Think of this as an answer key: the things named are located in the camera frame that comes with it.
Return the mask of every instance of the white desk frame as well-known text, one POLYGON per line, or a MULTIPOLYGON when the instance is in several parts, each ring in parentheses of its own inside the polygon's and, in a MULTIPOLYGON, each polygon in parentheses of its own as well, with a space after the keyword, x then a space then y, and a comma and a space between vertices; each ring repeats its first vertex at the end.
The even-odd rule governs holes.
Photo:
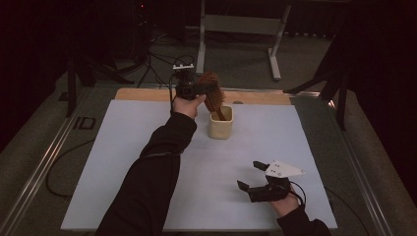
POLYGON ((201 75, 204 72, 206 57, 206 30, 260 33, 276 36, 276 41, 273 45, 273 48, 268 49, 268 57, 270 67, 272 69, 273 79, 275 81, 280 81, 281 75, 279 73, 278 63, 276 61, 276 51, 284 33, 286 20, 291 9, 291 5, 285 6, 281 19, 206 15, 205 5, 206 0, 202 0, 202 12, 200 18, 200 47, 196 67, 197 75, 201 75))

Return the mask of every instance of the person's right arm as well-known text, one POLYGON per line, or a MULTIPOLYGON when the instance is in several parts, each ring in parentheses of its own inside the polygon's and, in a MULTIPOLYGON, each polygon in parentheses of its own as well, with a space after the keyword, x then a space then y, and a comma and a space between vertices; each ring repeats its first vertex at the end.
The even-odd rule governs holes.
POLYGON ((285 236, 330 236, 328 227, 320 220, 310 221, 303 206, 292 194, 280 201, 269 202, 278 215, 276 220, 285 236))

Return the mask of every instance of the brush bristles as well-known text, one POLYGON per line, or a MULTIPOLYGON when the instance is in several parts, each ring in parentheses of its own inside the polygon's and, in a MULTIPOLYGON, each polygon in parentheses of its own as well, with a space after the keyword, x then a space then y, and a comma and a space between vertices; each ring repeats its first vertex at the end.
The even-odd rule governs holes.
POLYGON ((215 82, 215 90, 206 94, 205 105, 209 112, 216 111, 220 109, 223 104, 225 95, 224 92, 220 89, 220 82, 218 76, 214 72, 205 72, 197 81, 197 84, 209 84, 215 82))

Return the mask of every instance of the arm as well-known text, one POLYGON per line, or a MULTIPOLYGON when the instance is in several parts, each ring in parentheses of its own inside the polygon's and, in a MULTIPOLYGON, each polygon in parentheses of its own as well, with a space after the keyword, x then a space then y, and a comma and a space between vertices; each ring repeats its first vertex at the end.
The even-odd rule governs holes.
POLYGON ((180 153, 197 129, 194 117, 204 99, 175 99, 174 112, 129 169, 95 235, 160 235, 178 179, 180 153))
POLYGON ((292 195, 280 201, 270 202, 278 215, 276 220, 285 236, 329 236, 328 227, 320 220, 310 221, 304 206, 298 205, 298 199, 292 195))

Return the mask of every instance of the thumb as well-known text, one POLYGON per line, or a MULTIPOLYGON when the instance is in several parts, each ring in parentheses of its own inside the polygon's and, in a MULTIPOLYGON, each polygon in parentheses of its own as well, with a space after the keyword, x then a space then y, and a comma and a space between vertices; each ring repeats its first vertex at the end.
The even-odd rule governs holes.
POLYGON ((194 99, 194 102, 196 102, 197 106, 199 106, 205 100, 206 100, 206 95, 203 94, 203 95, 199 95, 198 97, 196 97, 196 99, 194 99))

